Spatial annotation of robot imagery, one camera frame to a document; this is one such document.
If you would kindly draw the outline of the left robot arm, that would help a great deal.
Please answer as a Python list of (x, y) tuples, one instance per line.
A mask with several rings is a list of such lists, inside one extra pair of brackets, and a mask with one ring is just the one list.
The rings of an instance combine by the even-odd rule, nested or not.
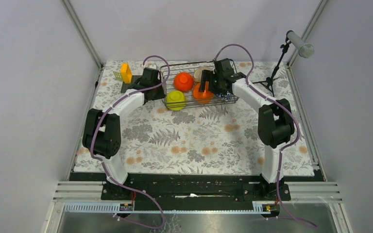
[(128, 172), (118, 158), (121, 120), (148, 101), (164, 97), (160, 71), (147, 67), (120, 98), (103, 110), (92, 108), (87, 112), (82, 145), (93, 159), (101, 162), (107, 180), (114, 184), (113, 194), (121, 200), (131, 194), (131, 187), (125, 182)]

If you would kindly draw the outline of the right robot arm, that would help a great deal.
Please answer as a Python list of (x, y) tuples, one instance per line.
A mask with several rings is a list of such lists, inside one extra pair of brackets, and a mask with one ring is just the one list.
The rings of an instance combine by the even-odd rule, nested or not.
[(256, 87), (242, 72), (236, 72), (230, 59), (214, 61), (214, 70), (202, 70), (200, 91), (219, 95), (232, 94), (245, 101), (258, 113), (257, 132), (264, 144), (264, 167), (260, 196), (271, 200), (278, 194), (281, 174), (282, 149), (290, 145), (295, 133), (294, 116), (287, 99), (278, 100)]

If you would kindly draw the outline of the orange bowl with white inside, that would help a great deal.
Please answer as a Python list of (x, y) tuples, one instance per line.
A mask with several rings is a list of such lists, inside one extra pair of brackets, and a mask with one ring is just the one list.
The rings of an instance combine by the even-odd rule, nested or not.
[(193, 89), (193, 97), (199, 104), (209, 104), (214, 97), (210, 91), (201, 92), (201, 83), (197, 83)]

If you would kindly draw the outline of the yellow plastic bowl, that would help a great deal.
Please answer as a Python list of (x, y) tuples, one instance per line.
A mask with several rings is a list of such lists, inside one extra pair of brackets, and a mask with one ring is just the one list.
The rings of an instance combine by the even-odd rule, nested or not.
[(183, 92), (175, 90), (167, 94), (167, 108), (174, 111), (179, 111), (186, 106), (186, 97)]

